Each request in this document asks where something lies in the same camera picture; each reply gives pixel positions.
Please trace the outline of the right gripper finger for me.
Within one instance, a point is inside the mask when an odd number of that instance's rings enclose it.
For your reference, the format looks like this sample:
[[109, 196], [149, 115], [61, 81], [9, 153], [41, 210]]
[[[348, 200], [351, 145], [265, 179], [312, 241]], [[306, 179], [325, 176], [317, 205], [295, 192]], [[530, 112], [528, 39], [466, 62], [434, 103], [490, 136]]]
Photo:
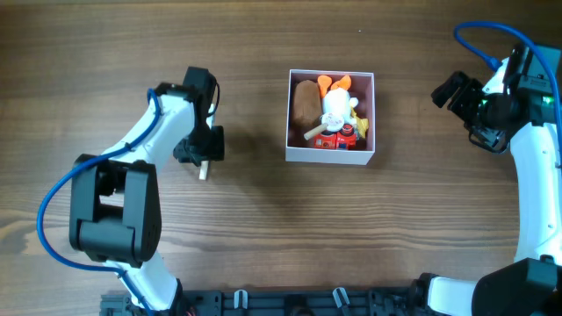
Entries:
[[432, 102], [437, 107], [442, 108], [468, 82], [469, 77], [464, 72], [453, 72], [443, 84], [431, 93]]
[[482, 99], [481, 82], [476, 79], [469, 79], [460, 84], [447, 109], [462, 119], [467, 126], [475, 126]]

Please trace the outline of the yellow wooden rattle drum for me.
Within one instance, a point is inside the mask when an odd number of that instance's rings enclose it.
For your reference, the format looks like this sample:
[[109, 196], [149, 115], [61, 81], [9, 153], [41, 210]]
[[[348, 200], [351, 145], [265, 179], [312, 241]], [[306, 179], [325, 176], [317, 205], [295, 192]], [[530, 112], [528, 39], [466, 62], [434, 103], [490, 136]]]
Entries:
[[209, 161], [202, 161], [201, 162], [201, 166], [199, 168], [199, 179], [205, 181], [208, 175], [208, 170], [209, 170], [209, 165], [210, 162]]

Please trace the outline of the pink box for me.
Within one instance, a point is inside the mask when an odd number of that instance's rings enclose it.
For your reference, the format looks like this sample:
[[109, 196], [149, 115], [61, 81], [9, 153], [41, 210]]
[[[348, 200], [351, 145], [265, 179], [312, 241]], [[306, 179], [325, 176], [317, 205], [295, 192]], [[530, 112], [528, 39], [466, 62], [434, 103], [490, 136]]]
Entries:
[[[313, 139], [305, 140], [304, 134], [321, 124], [321, 117], [315, 125], [308, 128], [299, 128], [291, 124], [293, 92], [296, 85], [302, 81], [310, 80], [317, 83], [319, 75], [328, 75], [334, 81], [349, 75], [352, 86], [349, 93], [356, 97], [359, 105], [356, 107], [357, 116], [369, 120], [369, 129], [365, 139], [358, 136], [357, 144], [350, 150], [319, 149], [313, 147]], [[286, 123], [286, 145], [285, 159], [288, 162], [320, 162], [337, 164], [365, 165], [375, 153], [375, 77], [372, 73], [365, 72], [342, 72], [342, 71], [319, 71], [292, 69], [289, 74], [289, 92], [287, 105]]]

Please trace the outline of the white duck plush toy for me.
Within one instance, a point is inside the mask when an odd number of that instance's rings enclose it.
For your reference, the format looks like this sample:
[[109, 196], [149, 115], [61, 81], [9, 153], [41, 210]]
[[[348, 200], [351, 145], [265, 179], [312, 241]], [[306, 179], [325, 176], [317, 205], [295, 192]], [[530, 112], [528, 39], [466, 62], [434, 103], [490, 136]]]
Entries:
[[341, 79], [334, 81], [328, 75], [319, 75], [317, 85], [323, 113], [331, 113], [344, 124], [355, 127], [359, 138], [365, 139], [369, 129], [369, 120], [357, 116], [356, 107], [359, 105], [359, 101], [349, 93], [352, 86], [351, 77], [344, 75]]

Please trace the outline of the red toy car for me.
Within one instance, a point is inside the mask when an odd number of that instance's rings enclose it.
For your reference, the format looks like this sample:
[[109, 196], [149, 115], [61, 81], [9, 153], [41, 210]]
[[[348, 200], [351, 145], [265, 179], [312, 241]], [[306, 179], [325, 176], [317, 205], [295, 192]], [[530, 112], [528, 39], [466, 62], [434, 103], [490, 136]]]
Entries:
[[344, 124], [338, 132], [326, 130], [313, 137], [313, 147], [319, 149], [350, 150], [356, 144], [357, 133], [350, 124]]

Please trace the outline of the brown plush toy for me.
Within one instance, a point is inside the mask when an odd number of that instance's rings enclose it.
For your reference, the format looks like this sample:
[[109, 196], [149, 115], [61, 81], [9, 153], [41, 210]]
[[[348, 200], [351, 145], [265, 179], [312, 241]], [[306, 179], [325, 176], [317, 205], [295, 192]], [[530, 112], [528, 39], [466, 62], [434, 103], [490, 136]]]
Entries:
[[291, 124], [299, 128], [315, 125], [322, 114], [321, 96], [317, 83], [305, 80], [293, 92]]

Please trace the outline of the white wooden rattle drum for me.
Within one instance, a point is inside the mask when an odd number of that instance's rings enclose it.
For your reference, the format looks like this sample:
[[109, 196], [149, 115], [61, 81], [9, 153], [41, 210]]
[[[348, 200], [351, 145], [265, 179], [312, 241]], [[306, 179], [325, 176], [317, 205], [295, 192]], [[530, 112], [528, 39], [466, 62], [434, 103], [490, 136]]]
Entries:
[[325, 113], [321, 116], [321, 124], [306, 132], [304, 134], [304, 139], [310, 140], [314, 136], [326, 131], [337, 133], [343, 128], [343, 125], [344, 119], [342, 116], [334, 114], [333, 112]]

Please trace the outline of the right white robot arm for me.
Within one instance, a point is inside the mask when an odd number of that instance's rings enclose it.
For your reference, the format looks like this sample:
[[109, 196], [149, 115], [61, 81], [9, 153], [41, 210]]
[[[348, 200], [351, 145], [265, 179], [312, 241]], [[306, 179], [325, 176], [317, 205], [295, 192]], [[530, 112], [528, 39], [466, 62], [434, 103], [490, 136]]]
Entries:
[[432, 101], [463, 120], [472, 144], [515, 162], [519, 237], [512, 264], [478, 281], [424, 273], [407, 298], [412, 315], [559, 315], [561, 313], [561, 146], [547, 73], [561, 51], [523, 43], [481, 83], [461, 71]]

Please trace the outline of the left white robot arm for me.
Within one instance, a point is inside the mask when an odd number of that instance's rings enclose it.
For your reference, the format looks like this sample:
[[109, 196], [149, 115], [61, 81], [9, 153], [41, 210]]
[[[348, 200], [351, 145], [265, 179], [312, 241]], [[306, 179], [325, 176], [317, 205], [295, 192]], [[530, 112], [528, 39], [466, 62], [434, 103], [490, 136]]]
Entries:
[[188, 67], [180, 84], [148, 92], [148, 109], [101, 155], [82, 154], [71, 181], [69, 243], [104, 268], [115, 268], [138, 314], [185, 315], [181, 282], [157, 246], [162, 212], [157, 174], [170, 157], [200, 166], [225, 155], [224, 129], [211, 121], [220, 86], [206, 68]]

